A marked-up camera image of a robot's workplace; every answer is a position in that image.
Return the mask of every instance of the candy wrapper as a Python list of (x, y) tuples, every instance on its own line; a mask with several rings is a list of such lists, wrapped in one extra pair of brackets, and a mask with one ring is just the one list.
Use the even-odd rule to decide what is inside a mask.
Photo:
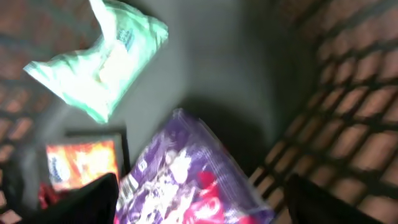
[(90, 0), (102, 36), (87, 50), (24, 70), (69, 105), (107, 122), (131, 83), (167, 40), (167, 26), (120, 1)]
[(55, 191), (79, 189), (108, 172), (120, 177), (120, 139), (75, 138), (46, 146), (50, 181)]
[(120, 184), (115, 223), (269, 223), (274, 217), (220, 142), (182, 110)]

